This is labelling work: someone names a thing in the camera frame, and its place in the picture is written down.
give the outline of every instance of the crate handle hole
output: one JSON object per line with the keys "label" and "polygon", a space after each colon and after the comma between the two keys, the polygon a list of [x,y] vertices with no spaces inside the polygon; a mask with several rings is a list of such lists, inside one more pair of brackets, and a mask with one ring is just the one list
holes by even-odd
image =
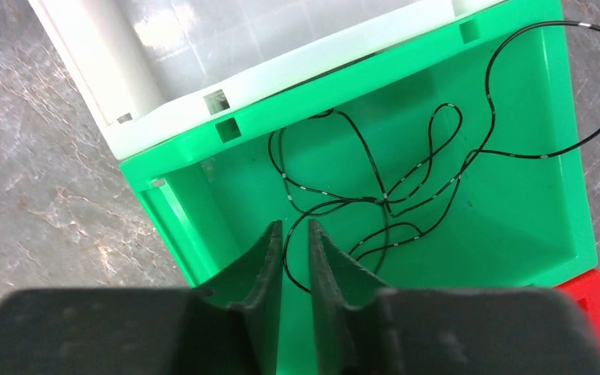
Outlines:
{"label": "crate handle hole", "polygon": [[590,311],[590,309],[588,308],[588,299],[587,298],[581,298],[578,300],[578,305],[584,310],[584,311]]}
{"label": "crate handle hole", "polygon": [[203,100],[205,102],[205,106],[208,108],[208,112],[210,112],[210,115],[214,115],[231,108],[229,101],[227,100],[227,96],[222,90],[217,90],[204,96]]}
{"label": "crate handle hole", "polygon": [[461,31],[463,44],[467,45],[468,43],[476,41],[480,38],[480,28],[477,26],[477,22],[474,20],[461,23],[459,25],[459,30]]}
{"label": "crate handle hole", "polygon": [[220,135],[222,143],[233,141],[242,135],[238,123],[236,123],[236,120],[233,117],[216,123],[215,129],[217,129],[217,133]]}

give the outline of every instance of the plastic crate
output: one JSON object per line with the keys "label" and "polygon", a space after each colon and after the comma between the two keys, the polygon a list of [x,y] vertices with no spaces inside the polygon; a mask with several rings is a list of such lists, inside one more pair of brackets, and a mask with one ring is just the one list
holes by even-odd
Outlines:
{"label": "plastic crate", "polygon": [[122,160],[503,0],[29,1]]}
{"label": "plastic crate", "polygon": [[583,309],[600,341],[600,272],[590,270],[557,288]]}
{"label": "plastic crate", "polygon": [[[347,196],[377,195],[348,124],[338,116],[304,119],[333,107],[350,115],[391,186],[428,155],[430,115],[452,102],[464,123],[417,195],[428,198],[488,129],[484,71],[492,52],[523,26],[561,18],[557,0],[503,2],[180,134],[124,161],[122,171],[190,284],[199,284],[235,260],[271,221],[283,220],[288,230],[298,217],[268,160],[269,132],[287,127],[287,173],[303,184]],[[491,148],[542,153],[576,141],[562,28],[515,40],[498,58],[491,84],[498,115]],[[434,126],[440,142],[455,116],[444,111]],[[305,191],[293,195],[306,209],[324,200]],[[442,195],[404,219],[426,228],[448,198]],[[320,222],[341,248],[382,227],[380,210],[362,204]],[[288,263],[309,285],[306,228],[305,222],[296,230]],[[410,235],[396,230],[392,241]],[[371,256],[363,264],[372,267],[376,260]],[[596,262],[579,152],[531,161],[481,155],[464,174],[442,225],[421,241],[390,250],[379,275],[398,287],[554,287]],[[283,288],[278,373],[315,373],[311,298],[288,279]]]}

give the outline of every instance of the gray floor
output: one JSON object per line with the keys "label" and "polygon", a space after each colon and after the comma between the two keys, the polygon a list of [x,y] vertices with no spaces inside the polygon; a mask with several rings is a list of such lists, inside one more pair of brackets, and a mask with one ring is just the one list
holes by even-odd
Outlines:
{"label": "gray floor", "polygon": [[[600,23],[600,0],[563,0]],[[570,31],[579,128],[600,124],[600,37]],[[600,269],[600,138],[583,148]],[[0,1],[0,296],[184,285],[27,2]]]}

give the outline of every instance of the wire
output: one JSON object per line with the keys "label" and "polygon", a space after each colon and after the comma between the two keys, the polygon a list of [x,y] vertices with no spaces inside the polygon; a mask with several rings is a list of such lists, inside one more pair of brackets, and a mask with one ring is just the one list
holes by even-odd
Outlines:
{"label": "wire", "polygon": [[[456,134],[459,132],[461,125],[463,123],[463,114],[460,111],[460,109],[453,104],[450,103],[445,103],[442,104],[440,106],[438,106],[438,108],[436,108],[434,110],[433,115],[430,118],[430,122],[429,122],[429,155],[428,157],[426,157],[422,162],[420,162],[418,165],[414,166],[407,174],[405,174],[393,187],[392,189],[390,189],[390,191],[385,191],[385,187],[382,181],[382,178],[380,177],[380,173],[378,172],[378,168],[376,166],[376,163],[374,162],[373,156],[369,150],[368,145],[366,144],[366,141],[364,139],[364,137],[362,136],[362,134],[359,132],[357,126],[353,123],[353,121],[351,120],[351,118],[346,115],[345,113],[341,112],[341,111],[337,111],[335,109],[329,109],[326,112],[323,112],[321,114],[315,115],[315,116],[311,116],[309,117],[310,119],[319,119],[319,118],[324,118],[327,116],[330,116],[333,113],[337,113],[340,116],[344,117],[349,124],[351,125],[351,127],[353,128],[353,130],[355,131],[355,133],[358,135],[359,140],[362,143],[362,146],[365,149],[365,152],[367,154],[367,157],[370,160],[370,164],[373,168],[374,171],[374,175],[377,179],[377,183],[379,185],[381,194],[383,195],[383,199],[376,199],[374,197],[364,197],[364,198],[346,198],[346,197],[342,197],[340,195],[336,195],[333,193],[330,193],[328,191],[322,191],[322,190],[318,190],[318,189],[314,189],[314,188],[309,188],[309,187],[305,187],[303,185],[298,184],[297,182],[295,182],[294,180],[292,180],[290,177],[288,177],[286,175],[286,173],[284,172],[284,162],[283,162],[283,156],[282,156],[282,147],[281,147],[281,135],[283,133],[283,129],[280,130],[280,139],[279,139],[279,153],[280,153],[280,164],[282,165],[282,167],[280,168],[273,157],[273,153],[272,153],[272,140],[273,140],[273,135],[274,132],[272,134],[270,134],[269,140],[268,140],[268,153],[270,156],[270,160],[272,162],[272,164],[274,165],[275,169],[277,170],[277,172],[282,176],[282,179],[284,180],[284,186],[286,187],[287,190],[287,197],[289,199],[289,202],[291,202],[291,204],[294,206],[294,208],[296,208],[299,212],[301,212],[302,214],[300,215],[300,217],[295,221],[295,223],[291,226],[291,229],[288,231],[286,240],[284,242],[284,250],[283,250],[283,264],[284,264],[284,271],[286,272],[286,274],[288,275],[289,279],[299,288],[301,288],[303,291],[306,291],[308,293],[310,293],[311,291],[303,286],[302,284],[300,284],[292,275],[291,272],[288,268],[288,261],[287,261],[287,257],[288,257],[288,244],[289,241],[291,239],[291,235],[293,233],[293,231],[295,230],[295,228],[299,225],[299,223],[304,220],[307,216],[324,216],[327,215],[329,213],[333,213],[334,211],[337,211],[347,205],[350,205],[352,203],[356,203],[356,202],[367,202],[367,203],[373,203],[376,205],[379,205],[383,211],[384,214],[384,227],[381,230],[378,230],[366,237],[364,237],[357,245],[355,245],[351,251],[348,253],[349,255],[353,255],[355,253],[355,250],[363,245],[364,243],[366,243],[367,241],[371,240],[372,238],[375,238],[377,235],[384,233],[385,234],[385,239],[384,239],[384,245],[378,248],[373,248],[370,249],[368,251],[363,252],[362,254],[360,254],[355,260],[356,261],[360,261],[362,260],[362,258],[364,258],[365,256],[377,253],[377,252],[382,252],[381,253],[381,257],[378,260],[378,263],[376,265],[376,267],[374,268],[374,273],[377,273],[378,270],[380,269],[380,267],[383,264],[383,261],[385,259],[385,256],[387,254],[387,250],[390,247],[396,247],[399,245],[405,245],[408,244],[410,242],[413,241],[417,241],[420,238],[423,238],[425,236],[427,236],[429,233],[431,233],[433,230],[435,230],[441,223],[442,221],[445,219],[445,217],[447,216],[450,208],[452,207],[452,203],[454,202],[454,199],[456,197],[456,193],[459,190],[459,186],[461,184],[461,179],[463,174],[466,172],[466,170],[472,165],[473,161],[475,160],[476,157],[478,157],[479,154],[492,154],[492,155],[502,155],[502,156],[506,156],[506,157],[511,157],[511,158],[516,158],[516,159],[549,159],[549,158],[555,158],[561,155],[566,154],[567,152],[571,152],[579,147],[581,147],[582,145],[587,144],[589,141],[591,141],[592,139],[596,138],[598,135],[600,135],[600,127],[595,130],[592,134],[588,135],[586,138],[584,138],[581,141],[578,141],[577,143],[568,146],[566,148],[562,148],[558,151],[554,151],[554,152],[547,152],[544,154],[518,154],[518,153],[511,153],[511,152],[504,152],[504,151],[500,151],[500,150],[493,150],[493,149],[486,149],[486,145],[488,144],[489,140],[491,139],[492,134],[494,133],[495,130],[495,124],[496,124],[496,120],[497,120],[497,116],[496,116],[496,111],[495,111],[495,104],[492,100],[491,97],[491,71],[492,68],[497,60],[497,58],[499,57],[500,53],[507,47],[507,45],[509,45],[509,43],[511,43],[514,39],[516,39],[517,37],[519,37],[521,34],[525,34],[526,32],[533,30],[533,29],[537,29],[537,28],[541,28],[541,27],[585,27],[587,29],[590,30],[595,30],[597,32],[600,33],[600,26],[597,25],[590,25],[588,23],[579,23],[579,22],[575,22],[575,21],[546,21],[546,22],[540,22],[540,23],[534,23],[532,25],[529,25],[527,27],[524,27],[518,31],[516,31],[515,33],[513,33],[512,35],[510,35],[508,38],[506,38],[501,44],[500,46],[498,46],[498,48],[495,50],[495,52],[493,53],[493,56],[491,57],[491,59],[489,60],[489,63],[487,65],[487,69],[486,69],[486,73],[484,75],[484,93],[486,94],[486,98],[487,98],[487,102],[489,104],[489,108],[491,110],[491,123],[488,129],[488,132],[486,134],[486,136],[484,137],[483,141],[480,143],[480,146],[478,148],[475,148],[473,150],[471,150],[470,152],[468,152],[468,154],[466,155],[466,158],[463,160],[462,166],[459,169],[459,172],[454,175],[454,177],[452,179],[450,179],[446,184],[444,184],[442,187],[440,187],[430,198],[427,198],[419,203],[416,203],[415,205],[412,205],[406,209],[403,209],[400,212],[397,213],[393,213],[391,211],[391,205],[392,204],[398,204],[401,202],[404,202],[405,200],[407,200],[408,198],[412,197],[415,193],[417,193],[417,191],[427,182],[431,171],[432,171],[432,167],[433,167],[433,162],[434,162],[434,157],[440,152],[442,151],[456,136]],[[431,128],[433,126],[433,122],[434,122],[434,118],[435,116],[438,114],[438,112],[444,108],[444,107],[450,107],[453,108],[457,114],[459,115],[459,123],[457,125],[457,128],[455,129],[454,133],[452,134],[452,136],[440,147],[438,147],[435,151],[433,150],[433,138],[432,138],[432,134],[431,134]],[[408,178],[410,177],[412,174],[414,174],[417,170],[420,169],[420,167],[422,167],[424,164],[428,163],[428,167],[427,167],[427,172],[424,175],[424,178],[422,179],[422,181],[415,187],[413,188],[409,194],[407,194],[404,198],[400,198],[397,200],[390,200],[388,199],[388,195],[391,195],[392,192],[394,192],[399,186],[402,185],[402,183]],[[313,193],[317,193],[317,194],[322,194],[322,195],[327,195],[333,198],[336,198],[333,201],[329,201],[329,202],[324,202],[324,203],[320,203],[319,205],[315,205],[314,207],[312,207],[311,209],[309,209],[308,211],[302,211],[300,210],[295,203],[293,202],[293,199],[291,197],[291,194],[289,192],[289,188],[288,188],[288,183],[293,184],[294,186],[302,189],[302,190],[307,190]],[[393,218],[397,218],[400,217],[422,205],[427,204],[428,202],[433,201],[435,198],[437,198],[440,194],[442,194],[443,191],[445,191],[450,185],[454,184],[454,190],[452,191],[452,195],[450,197],[450,199],[448,200],[448,204],[445,206],[445,210],[443,211],[442,215],[438,218],[438,220],[434,223],[434,225],[432,225],[429,229],[422,231],[418,226],[412,224],[412,223],[394,223],[392,225],[388,224],[388,213],[390,215],[390,217]],[[314,213],[316,210],[321,209],[323,207],[328,207],[330,205],[338,205],[337,207],[334,207],[332,209],[329,209],[326,212],[321,212],[321,213]],[[400,242],[396,242],[394,244],[389,244],[389,233],[390,233],[390,229],[394,228],[394,227],[401,227],[401,226],[408,226],[408,227],[412,227],[417,234],[407,240],[404,241],[400,241]]]}

